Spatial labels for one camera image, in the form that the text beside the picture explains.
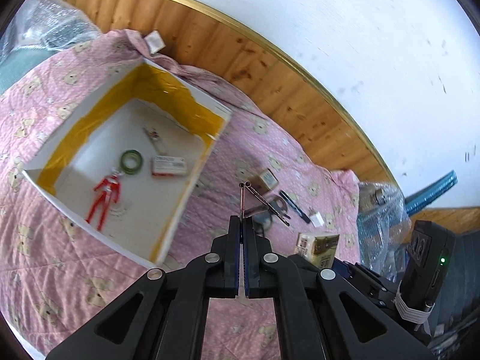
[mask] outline open cardboard box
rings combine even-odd
[[[230,110],[148,60],[109,78],[78,105],[24,167],[25,177],[76,225],[147,267],[162,264],[177,223],[230,119]],[[169,156],[186,159],[186,176],[154,177],[157,154],[143,127],[157,129]],[[121,194],[102,232],[101,206],[85,221],[93,188],[126,150],[142,154],[136,175],[122,175]]]

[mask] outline bear-patterned fabric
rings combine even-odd
[[[22,174],[27,163],[76,105],[148,49],[135,31],[112,31],[52,56],[0,97],[0,311],[35,348],[47,354],[117,297],[146,269],[111,250],[62,216]],[[171,58],[153,61],[209,93],[232,119],[188,200],[162,265],[185,266],[207,253],[239,213],[241,180],[270,168],[305,210],[325,219],[320,230],[339,233],[337,256],[357,262],[358,180],[351,171],[314,165],[300,145],[223,79]],[[248,196],[246,207],[257,205]],[[291,213],[290,228],[277,219],[267,230],[275,252],[292,254],[299,232],[316,229]],[[277,359],[273,303],[243,295],[212,299],[202,358]]]

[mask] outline pen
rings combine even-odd
[[[284,191],[280,191],[278,193],[280,195],[280,197],[282,197],[283,199],[285,199],[285,202],[291,207],[293,208],[293,210],[298,214],[298,216],[300,218],[302,218],[305,223],[310,223],[311,220],[310,218],[308,218],[308,216],[306,215],[306,213],[304,213],[300,207],[298,205],[295,204],[295,202],[284,192]]]

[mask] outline white elastic band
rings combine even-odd
[[[400,294],[400,285],[397,288],[397,294],[395,295],[395,299],[393,300],[400,317],[405,321],[410,321],[413,323],[423,324],[430,316],[431,311],[434,309],[435,303],[431,307],[430,311],[420,311],[416,309],[411,309],[408,307],[402,299],[402,295]]]

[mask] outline silver screw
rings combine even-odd
[[[158,280],[162,276],[163,276],[163,272],[161,269],[158,269],[158,268],[150,269],[147,272],[147,278],[149,278],[150,280]]]
[[[216,263],[218,260],[220,260],[220,256],[216,253],[208,253],[205,256],[205,261],[207,263]]]
[[[331,269],[323,269],[320,272],[320,276],[323,277],[325,280],[332,280],[335,279],[335,272]]]
[[[266,263],[276,263],[278,261],[278,256],[275,253],[267,253],[263,256],[263,259]]]

